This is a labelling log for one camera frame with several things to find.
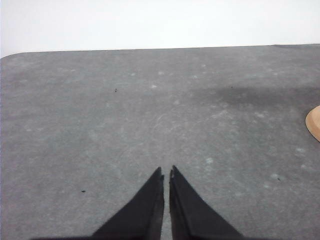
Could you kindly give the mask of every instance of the gray mat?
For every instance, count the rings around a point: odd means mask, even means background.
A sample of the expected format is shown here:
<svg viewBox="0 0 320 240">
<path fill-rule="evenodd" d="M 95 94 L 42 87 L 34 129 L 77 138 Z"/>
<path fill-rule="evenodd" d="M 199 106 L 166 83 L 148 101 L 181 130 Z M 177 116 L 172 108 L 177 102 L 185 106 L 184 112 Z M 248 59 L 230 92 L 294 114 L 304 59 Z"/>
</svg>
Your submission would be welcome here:
<svg viewBox="0 0 320 240">
<path fill-rule="evenodd" d="M 1 59 L 1 237 L 92 234 L 156 167 L 250 237 L 320 238 L 320 44 Z"/>
</svg>

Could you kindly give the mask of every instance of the dust spot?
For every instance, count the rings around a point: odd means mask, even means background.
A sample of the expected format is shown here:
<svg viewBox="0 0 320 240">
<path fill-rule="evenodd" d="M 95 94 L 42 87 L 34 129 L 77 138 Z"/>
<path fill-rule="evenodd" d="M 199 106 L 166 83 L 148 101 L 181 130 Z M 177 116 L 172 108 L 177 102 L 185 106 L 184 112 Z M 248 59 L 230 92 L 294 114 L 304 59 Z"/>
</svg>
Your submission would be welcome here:
<svg viewBox="0 0 320 240">
<path fill-rule="evenodd" d="M 256 115 L 258 118 L 263 119 L 265 117 L 265 115 L 263 115 L 262 113 L 259 112 L 255 112 L 254 115 Z"/>
<path fill-rule="evenodd" d="M 270 176 L 272 179 L 278 179 L 280 176 L 276 173 L 271 174 Z"/>
<path fill-rule="evenodd" d="M 298 153 L 301 153 L 301 154 L 304 154 L 304 153 L 306 152 L 305 149 L 300 148 L 300 147 L 297 147 L 295 150 L 296 150 Z"/>
<path fill-rule="evenodd" d="M 207 158 L 205 161 L 206 161 L 207 164 L 212 164 L 214 162 L 212 157 Z"/>
<path fill-rule="evenodd" d="M 309 171 L 309 172 L 315 172 L 316 171 L 313 167 L 307 166 L 305 164 L 302 164 L 300 167 L 301 167 L 301 169 Z"/>
</svg>

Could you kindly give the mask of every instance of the wooden object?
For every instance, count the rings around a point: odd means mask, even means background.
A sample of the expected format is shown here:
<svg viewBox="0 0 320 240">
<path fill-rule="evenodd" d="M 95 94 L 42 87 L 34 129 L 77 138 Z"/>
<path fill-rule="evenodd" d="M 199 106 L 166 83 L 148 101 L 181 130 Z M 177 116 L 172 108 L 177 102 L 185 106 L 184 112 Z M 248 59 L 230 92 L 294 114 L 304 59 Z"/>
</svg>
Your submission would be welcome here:
<svg viewBox="0 0 320 240">
<path fill-rule="evenodd" d="M 320 142 L 320 106 L 315 107 L 307 114 L 305 125 L 315 139 Z"/>
</svg>

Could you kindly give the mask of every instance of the white background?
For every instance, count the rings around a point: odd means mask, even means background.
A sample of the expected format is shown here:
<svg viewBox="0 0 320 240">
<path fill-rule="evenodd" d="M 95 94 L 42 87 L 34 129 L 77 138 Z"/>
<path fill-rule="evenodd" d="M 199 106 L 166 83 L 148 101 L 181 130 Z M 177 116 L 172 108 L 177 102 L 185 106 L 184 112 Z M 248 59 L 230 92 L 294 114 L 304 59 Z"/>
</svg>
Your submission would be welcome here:
<svg viewBox="0 0 320 240">
<path fill-rule="evenodd" d="M 1 0 L 1 57 L 320 43 L 320 0 Z"/>
</svg>

